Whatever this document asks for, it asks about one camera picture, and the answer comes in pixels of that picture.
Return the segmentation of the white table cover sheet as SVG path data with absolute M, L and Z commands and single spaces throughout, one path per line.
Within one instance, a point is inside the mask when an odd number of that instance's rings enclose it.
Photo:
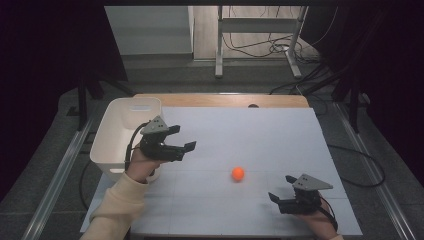
M 285 176 L 308 174 L 333 186 L 323 197 L 339 231 L 359 236 L 357 223 L 322 129 L 311 108 L 165 107 L 162 117 L 181 130 L 168 145 L 196 141 L 180 162 L 162 165 L 145 195 L 133 233 L 169 237 L 302 237 L 307 226 L 281 214 L 268 192 L 294 196 Z M 245 176 L 234 181 L 234 167 Z

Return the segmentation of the grey metal stand frame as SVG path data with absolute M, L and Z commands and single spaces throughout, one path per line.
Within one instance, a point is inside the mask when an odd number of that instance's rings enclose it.
M 282 33 L 292 34 L 290 44 L 284 47 L 284 54 L 295 78 L 302 77 L 295 60 L 295 46 L 303 25 L 307 11 L 306 6 L 301 6 L 298 17 L 294 18 L 224 18 L 223 7 L 218 6 L 217 48 L 215 56 L 215 76 L 223 76 L 223 34 L 224 33 Z

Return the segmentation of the white cabinet panel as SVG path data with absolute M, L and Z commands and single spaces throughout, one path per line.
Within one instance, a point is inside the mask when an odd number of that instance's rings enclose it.
M 106 6 L 121 55 L 191 54 L 192 6 Z

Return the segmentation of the black tripod stand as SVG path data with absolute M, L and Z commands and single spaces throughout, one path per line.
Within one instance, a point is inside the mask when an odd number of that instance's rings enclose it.
M 80 76 L 77 85 L 78 107 L 70 108 L 68 111 L 71 116 L 79 117 L 78 131 L 81 131 L 88 123 L 87 94 L 90 94 L 96 100 L 102 99 L 105 94 L 100 84 L 101 81 L 122 91 L 126 96 L 135 95 L 132 89 L 105 73 L 94 71 L 88 75 Z
M 352 67 L 346 66 L 342 68 L 340 71 L 306 89 L 303 91 L 303 94 L 312 94 L 313 92 L 335 81 L 338 81 L 338 83 L 336 84 L 331 97 L 335 102 L 342 102 L 346 96 L 349 96 L 348 122 L 354 132 L 358 133 L 357 114 L 359 106 L 359 81 L 355 78 Z

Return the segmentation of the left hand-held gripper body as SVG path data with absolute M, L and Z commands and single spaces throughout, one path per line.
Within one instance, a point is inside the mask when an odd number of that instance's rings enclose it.
M 160 115 L 149 121 L 144 126 L 140 134 L 140 150 L 148 158 L 161 161 L 181 161 L 185 154 L 179 154 L 176 151 L 177 146 L 165 144 L 165 139 L 168 136 L 164 132 L 171 126 L 168 126 Z

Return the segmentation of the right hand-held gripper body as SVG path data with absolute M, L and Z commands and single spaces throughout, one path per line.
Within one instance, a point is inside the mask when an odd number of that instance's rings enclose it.
M 308 174 L 302 174 L 291 184 L 294 198 L 282 200 L 278 205 L 281 214 L 309 215 L 322 207 L 320 190 L 332 189 L 333 186 Z

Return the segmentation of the person's left hand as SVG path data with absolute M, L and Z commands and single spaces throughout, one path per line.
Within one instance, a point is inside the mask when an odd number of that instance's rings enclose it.
M 126 175 L 138 183 L 147 184 L 147 178 L 154 170 L 158 169 L 161 164 L 162 161 L 152 160 L 146 157 L 140 149 L 136 149 L 132 152 Z

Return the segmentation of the aluminium floor rail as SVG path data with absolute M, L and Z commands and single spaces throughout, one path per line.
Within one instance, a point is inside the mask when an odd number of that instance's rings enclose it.
M 39 240 L 92 124 L 89 118 L 74 134 L 21 240 Z
M 342 121 L 345 131 L 347 132 L 354 149 L 363 154 L 369 155 L 370 152 L 366 147 L 361 135 L 359 133 L 355 133 L 348 122 L 348 112 L 344 109 L 341 103 L 334 103 L 333 107 L 340 120 Z M 383 170 L 379 168 L 376 163 L 368 160 L 365 156 L 362 157 L 362 162 L 371 181 L 374 184 L 380 183 L 380 185 L 376 187 L 376 192 L 400 239 L 418 240 L 417 235 L 414 233 L 412 225 L 407 220 L 404 211 L 400 207 L 400 204 L 389 190 L 387 183 L 383 180 Z

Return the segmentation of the white plastic bin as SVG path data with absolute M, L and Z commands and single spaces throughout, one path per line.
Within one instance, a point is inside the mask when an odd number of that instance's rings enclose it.
M 97 130 L 90 159 L 111 181 L 118 181 L 124 171 L 126 149 L 135 130 L 161 114 L 161 101 L 154 97 L 111 101 Z

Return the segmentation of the person's right hand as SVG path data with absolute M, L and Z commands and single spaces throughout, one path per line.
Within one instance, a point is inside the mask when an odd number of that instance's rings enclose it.
M 298 215 L 319 240 L 332 240 L 338 236 L 328 217 L 320 211 L 309 215 Z

